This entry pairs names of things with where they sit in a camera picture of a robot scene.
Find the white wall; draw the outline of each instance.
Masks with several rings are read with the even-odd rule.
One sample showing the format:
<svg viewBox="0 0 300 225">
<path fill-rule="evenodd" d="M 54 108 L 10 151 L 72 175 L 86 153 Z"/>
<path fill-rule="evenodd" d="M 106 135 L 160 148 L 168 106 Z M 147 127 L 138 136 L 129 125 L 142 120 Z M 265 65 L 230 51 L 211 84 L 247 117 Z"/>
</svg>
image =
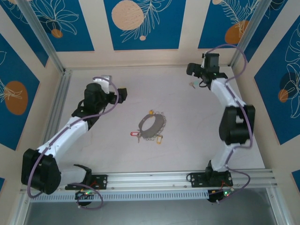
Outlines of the white wall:
<svg viewBox="0 0 300 225">
<path fill-rule="evenodd" d="M 0 144 L 0 177 L 6 180 L 0 195 L 0 223 L 7 224 L 11 213 L 14 213 L 15 198 L 20 192 L 23 153 L 41 144 L 60 74 L 50 60 L 46 68 L 43 67 L 1 7 L 0 21 L 1 35 L 40 81 L 16 151 Z"/>
<path fill-rule="evenodd" d="M 114 51 L 103 0 L 79 0 L 94 52 L 59 52 L 67 68 L 186 65 L 200 62 L 204 49 L 198 50 L 211 0 L 187 0 L 178 50 Z M 220 63 L 228 64 L 234 49 L 220 49 Z"/>
<path fill-rule="evenodd" d="M 299 14 L 299 0 L 288 0 L 249 62 L 244 75 L 238 79 L 243 99 L 248 104 L 253 104 L 256 108 L 254 133 L 264 164 L 267 168 L 273 169 L 296 224 L 300 224 L 300 193 L 292 179 L 291 172 L 300 169 L 300 136 L 293 138 L 283 145 L 279 145 L 262 97 L 254 81 L 254 76 L 289 30 L 290 26 L 298 18 Z M 241 59 L 234 70 L 235 73 L 241 70 L 243 63 Z"/>
</svg>

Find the small key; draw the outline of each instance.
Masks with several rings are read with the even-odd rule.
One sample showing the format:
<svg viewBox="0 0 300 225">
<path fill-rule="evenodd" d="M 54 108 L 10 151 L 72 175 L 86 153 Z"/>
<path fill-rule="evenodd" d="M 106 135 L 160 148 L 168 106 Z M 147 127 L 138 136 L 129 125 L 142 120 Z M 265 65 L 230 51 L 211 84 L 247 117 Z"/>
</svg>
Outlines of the small key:
<svg viewBox="0 0 300 225">
<path fill-rule="evenodd" d="M 189 85 L 192 86 L 194 89 L 196 89 L 196 88 L 194 87 L 194 82 L 189 83 Z"/>
</svg>

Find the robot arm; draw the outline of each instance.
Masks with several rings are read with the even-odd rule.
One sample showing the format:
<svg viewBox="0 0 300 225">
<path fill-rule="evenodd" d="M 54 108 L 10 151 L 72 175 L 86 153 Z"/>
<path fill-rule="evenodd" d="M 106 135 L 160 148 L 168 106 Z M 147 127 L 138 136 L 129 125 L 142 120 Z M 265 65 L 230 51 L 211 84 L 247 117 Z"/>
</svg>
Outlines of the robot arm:
<svg viewBox="0 0 300 225">
<path fill-rule="evenodd" d="M 127 90 L 125 88 L 118 89 L 118 93 L 118 103 L 122 103 L 127 98 Z M 94 83 L 88 84 L 84 91 L 84 100 L 79 102 L 67 124 L 51 140 L 37 150 L 28 149 L 24 153 L 21 182 L 25 185 L 28 184 L 30 172 L 37 158 L 45 148 L 49 148 L 34 172 L 31 182 L 33 188 L 51 194 L 57 187 L 70 183 L 90 185 L 91 169 L 82 165 L 74 165 L 72 168 L 60 171 L 58 165 L 74 142 L 88 132 L 97 122 L 99 116 L 83 120 L 82 118 L 99 114 L 109 103 L 115 104 L 116 99 L 116 95 L 109 91 L 107 81 L 95 79 Z"/>
<path fill-rule="evenodd" d="M 255 108 L 243 102 L 227 82 L 225 73 L 219 72 L 219 54 L 206 53 L 202 55 L 201 65 L 189 63 L 187 74 L 194 75 L 203 80 L 219 99 L 224 109 L 224 114 L 219 126 L 219 136 L 224 142 L 220 152 L 210 161 L 213 171 L 224 171 L 225 162 L 234 147 L 244 144 L 249 138 L 249 131 L 240 107 L 246 111 L 251 130 L 253 130 Z"/>
</svg>

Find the white table surface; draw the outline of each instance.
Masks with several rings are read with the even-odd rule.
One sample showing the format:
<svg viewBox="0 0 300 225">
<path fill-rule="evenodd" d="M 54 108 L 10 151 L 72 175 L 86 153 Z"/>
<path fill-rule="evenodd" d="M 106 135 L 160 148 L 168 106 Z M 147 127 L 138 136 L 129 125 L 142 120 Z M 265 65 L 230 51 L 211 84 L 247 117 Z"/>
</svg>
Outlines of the white table surface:
<svg viewBox="0 0 300 225">
<path fill-rule="evenodd" d="M 233 76 L 230 67 L 222 67 L 220 71 Z M 218 128 L 224 108 L 207 88 L 189 86 L 197 78 L 186 75 L 186 67 L 75 70 L 60 128 L 84 98 L 86 85 L 97 75 L 112 75 L 118 88 L 127 88 L 127 100 L 99 118 L 67 152 L 60 162 L 62 166 L 82 164 L 95 173 L 204 170 L 220 151 L 222 141 Z M 236 82 L 232 81 L 231 85 L 239 94 Z M 137 137 L 130 136 L 149 110 L 163 112 L 166 117 L 161 145 L 144 139 L 138 143 Z M 264 168 L 256 140 L 252 149 L 236 152 L 229 166 Z"/>
</svg>

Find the purple cable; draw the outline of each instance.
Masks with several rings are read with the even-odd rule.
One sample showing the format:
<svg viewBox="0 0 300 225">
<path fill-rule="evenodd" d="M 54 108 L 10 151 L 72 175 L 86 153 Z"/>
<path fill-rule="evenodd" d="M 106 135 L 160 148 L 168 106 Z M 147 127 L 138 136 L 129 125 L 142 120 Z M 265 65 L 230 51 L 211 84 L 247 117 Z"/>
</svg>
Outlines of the purple cable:
<svg viewBox="0 0 300 225">
<path fill-rule="evenodd" d="M 240 77 L 240 76 L 244 73 L 244 71 L 246 70 L 246 66 L 247 66 L 248 62 L 247 62 L 247 58 L 246 58 L 244 52 L 243 52 L 238 46 L 231 45 L 231 44 L 223 44 L 223 45 L 219 45 L 219 46 L 217 46 L 217 47 L 215 47 L 215 48 L 209 50 L 207 53 L 210 53 L 210 52 L 212 52 L 212 51 L 214 51 L 214 50 L 216 50 L 216 49 L 218 49 L 218 48 L 224 47 L 224 46 L 234 47 L 234 48 L 236 48 L 237 50 L 239 50 L 239 52 L 243 55 L 244 62 L 245 62 L 245 63 L 244 63 L 244 67 L 243 67 L 243 69 L 241 70 L 241 72 L 238 73 L 236 76 L 233 76 L 233 77 L 229 78 L 229 79 L 225 82 L 226 89 L 229 91 L 230 95 L 235 99 L 236 96 L 235 96 L 234 93 L 231 91 L 231 89 L 229 88 L 229 86 L 227 85 L 227 83 L 228 83 L 229 81 L 233 80 L 233 79 L 237 79 L 238 77 Z M 244 116 L 244 118 L 245 118 L 245 122 L 246 122 L 246 124 L 247 124 L 248 132 L 249 132 L 249 137 L 250 137 L 250 144 L 249 144 L 249 146 L 235 146 L 235 147 L 233 147 L 232 151 L 230 152 L 229 156 L 228 156 L 227 159 L 226 159 L 225 167 L 226 167 L 229 171 L 232 171 L 232 172 L 234 172 L 234 173 L 243 174 L 243 175 L 247 176 L 247 177 L 248 177 L 248 181 L 247 181 L 246 184 L 245 184 L 244 186 L 242 186 L 240 189 L 234 191 L 231 195 L 227 196 L 226 198 L 224 198 L 224 199 L 218 201 L 219 203 L 222 202 L 222 201 L 224 201 L 224 200 L 227 199 L 228 197 L 231 197 L 233 194 L 235 194 L 235 193 L 237 193 L 237 192 L 243 190 L 243 189 L 250 183 L 250 181 L 251 181 L 250 176 L 249 176 L 248 174 L 246 174 L 245 172 L 241 172 L 241 171 L 238 171 L 238 170 L 234 170 L 234 169 L 231 169 L 231 168 L 228 167 L 228 162 L 229 162 L 231 156 L 233 155 L 233 151 L 234 151 L 235 149 L 237 149 L 237 148 L 250 149 L 250 148 L 252 147 L 252 145 L 253 145 L 252 129 L 251 129 L 251 125 L 250 125 L 249 118 L 248 118 L 248 116 L 247 116 L 247 114 L 246 114 L 246 112 L 245 112 L 243 106 L 240 104 L 240 102 L 236 101 L 236 103 L 239 105 L 239 107 L 240 107 L 240 109 L 241 109 L 241 111 L 242 111 L 242 113 L 243 113 L 243 116 Z"/>
<path fill-rule="evenodd" d="M 94 191 L 94 192 L 100 197 L 100 199 L 101 199 L 101 204 L 100 204 L 99 206 L 94 207 L 94 208 L 87 208 L 87 207 L 83 207 L 83 206 L 81 206 L 81 205 L 79 204 L 79 200 L 82 198 L 82 196 L 85 196 L 85 195 L 81 195 L 81 196 L 79 196 L 79 198 L 77 199 L 77 202 L 76 202 L 76 204 L 78 205 L 78 207 L 80 207 L 81 209 L 85 209 L 85 210 L 98 210 L 98 209 L 100 209 L 100 208 L 103 206 L 103 197 L 102 197 L 102 195 L 101 195 L 97 190 L 95 190 L 94 188 L 92 188 L 92 187 L 90 187 L 90 186 L 88 186 L 88 185 L 85 185 L 85 184 L 80 184 L 80 183 L 72 183 L 71 185 L 76 185 L 76 186 L 81 186 L 81 187 L 84 187 L 84 188 L 88 188 L 88 189 Z"/>
<path fill-rule="evenodd" d="M 113 82 L 111 82 L 110 80 L 105 79 L 105 78 L 103 78 L 103 77 L 100 77 L 100 76 L 95 76 L 95 77 L 93 77 L 93 80 L 95 80 L 95 79 L 102 79 L 102 80 L 104 80 L 104 81 L 109 82 L 109 84 L 112 85 L 112 87 L 114 88 L 115 93 L 116 93 L 116 95 L 117 95 L 115 104 L 112 106 L 112 108 L 110 108 L 109 110 L 107 110 L 107 111 L 105 111 L 105 112 L 102 112 L 102 113 L 100 113 L 100 114 L 95 114 L 95 115 L 85 116 L 85 117 L 82 117 L 82 118 L 76 120 L 75 122 L 73 122 L 73 123 L 70 124 L 70 127 L 73 126 L 73 125 L 75 125 L 76 123 L 82 121 L 82 120 L 85 120 L 85 119 L 89 119 L 89 118 L 98 117 L 98 116 L 102 116 L 102 115 L 108 114 L 108 113 L 109 113 L 111 110 L 113 110 L 113 109 L 116 107 L 116 105 L 118 104 L 118 101 L 119 101 L 119 92 L 118 92 L 117 87 L 113 84 Z M 59 134 L 58 134 L 58 135 L 57 135 L 57 136 L 49 143 L 49 147 L 46 147 L 46 148 L 43 150 L 43 152 L 40 154 L 40 156 L 37 158 L 35 164 L 33 165 L 32 170 L 31 170 L 30 175 L 29 175 L 29 178 L 28 178 L 28 183 L 27 183 L 27 194 L 28 194 L 29 198 L 36 198 L 36 197 L 38 197 L 39 195 L 42 194 L 42 192 L 38 193 L 37 195 L 32 195 L 32 194 L 31 194 L 30 188 L 31 188 L 31 182 L 32 182 L 33 174 L 34 174 L 34 172 L 35 172 L 35 170 L 36 170 L 36 168 L 37 168 L 39 162 L 41 161 L 42 157 L 44 156 L 44 154 L 45 154 L 45 153 L 49 150 L 49 148 L 57 141 L 57 139 L 59 139 L 59 138 L 60 138 L 60 137 L 61 137 L 68 129 L 69 129 L 68 127 L 64 128 L 64 129 L 63 129 L 63 130 L 62 130 L 62 131 L 61 131 L 61 132 L 60 132 L 60 133 L 59 133 Z"/>
</svg>

